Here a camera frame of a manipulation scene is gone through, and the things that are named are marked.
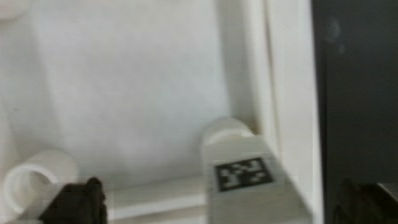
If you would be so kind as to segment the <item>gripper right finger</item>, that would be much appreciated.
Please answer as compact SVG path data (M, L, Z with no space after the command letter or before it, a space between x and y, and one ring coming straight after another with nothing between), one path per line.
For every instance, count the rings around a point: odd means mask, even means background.
M398 183L342 181L333 224L398 224Z

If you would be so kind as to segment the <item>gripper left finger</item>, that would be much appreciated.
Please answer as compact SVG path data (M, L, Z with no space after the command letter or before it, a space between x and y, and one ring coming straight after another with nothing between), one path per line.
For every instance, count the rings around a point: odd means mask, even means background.
M109 224L104 183L91 177L86 183L68 184L40 215L43 224Z

